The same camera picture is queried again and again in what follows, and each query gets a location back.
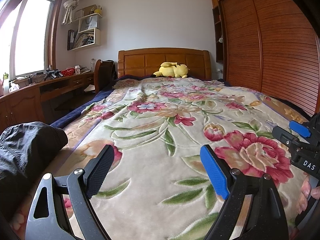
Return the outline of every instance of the wooden desk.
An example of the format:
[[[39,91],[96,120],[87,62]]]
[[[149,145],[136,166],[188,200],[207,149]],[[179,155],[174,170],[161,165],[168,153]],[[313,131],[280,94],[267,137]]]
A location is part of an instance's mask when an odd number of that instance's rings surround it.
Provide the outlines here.
[[[35,83],[0,97],[0,134],[19,123],[45,122],[41,102],[89,84],[93,85],[91,72]]]

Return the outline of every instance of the bed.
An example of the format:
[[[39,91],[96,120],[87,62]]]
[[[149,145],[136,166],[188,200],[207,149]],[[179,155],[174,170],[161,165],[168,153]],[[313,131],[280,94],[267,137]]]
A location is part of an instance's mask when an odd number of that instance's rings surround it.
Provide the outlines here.
[[[186,63],[194,78],[142,77],[166,60]],[[287,147],[273,140],[271,131],[275,125],[289,130],[290,120],[306,119],[255,90],[204,80],[210,79],[209,66],[209,54],[201,50],[120,51],[119,78],[113,86],[101,88],[93,101],[59,123],[65,125],[69,141],[44,173],[67,175],[84,167],[106,144],[115,151],[111,171],[91,199],[113,240],[205,236],[223,200],[200,161],[204,144],[246,175],[269,173],[292,228],[305,176],[290,166]],[[37,183],[11,221],[21,239],[36,187]],[[68,196],[64,202],[75,235],[83,237]],[[249,203],[247,198],[233,237],[241,231]]]

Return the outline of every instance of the navy blue blanket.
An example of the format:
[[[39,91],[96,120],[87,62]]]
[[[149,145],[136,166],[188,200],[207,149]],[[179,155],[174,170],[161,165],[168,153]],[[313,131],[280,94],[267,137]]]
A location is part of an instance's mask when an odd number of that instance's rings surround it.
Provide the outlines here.
[[[64,117],[60,118],[59,120],[53,122],[51,124],[51,126],[53,127],[57,127],[57,128],[64,128],[66,127],[68,124],[70,124],[72,121],[74,121],[75,119],[77,119],[80,115],[81,112],[89,105],[91,105],[92,103],[98,102],[100,100],[103,100],[104,98],[107,98],[112,92],[113,92],[113,86],[119,81],[119,80],[124,80],[124,79],[135,79],[135,80],[143,80],[145,78],[150,78],[149,76],[144,76],[144,77],[137,77],[137,76],[132,76],[132,75],[124,75],[120,78],[118,78],[117,80],[113,80],[108,86],[106,86],[103,90],[101,90],[95,97],[94,99],[92,99],[91,101],[89,101],[88,103],[78,107],[77,109],[73,110],[72,112],[70,112],[69,114],[65,115]],[[223,79],[219,79],[218,81],[223,82],[225,84],[225,86],[229,87],[230,84],[226,81],[224,81]]]

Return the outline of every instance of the wooden chair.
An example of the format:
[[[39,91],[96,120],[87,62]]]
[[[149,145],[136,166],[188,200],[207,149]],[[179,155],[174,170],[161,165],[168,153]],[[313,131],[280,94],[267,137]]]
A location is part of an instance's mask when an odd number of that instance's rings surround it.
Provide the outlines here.
[[[116,65],[113,60],[97,60],[94,69],[94,87],[95,93],[98,94],[104,87],[110,84],[112,80],[117,79]]]

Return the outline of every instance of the window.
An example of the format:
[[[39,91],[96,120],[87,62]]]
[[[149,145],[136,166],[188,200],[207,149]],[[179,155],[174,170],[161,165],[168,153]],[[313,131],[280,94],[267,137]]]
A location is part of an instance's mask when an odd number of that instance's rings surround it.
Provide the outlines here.
[[[11,12],[0,29],[1,75],[7,72],[14,79],[52,64],[47,48],[56,7],[56,0],[23,0]]]

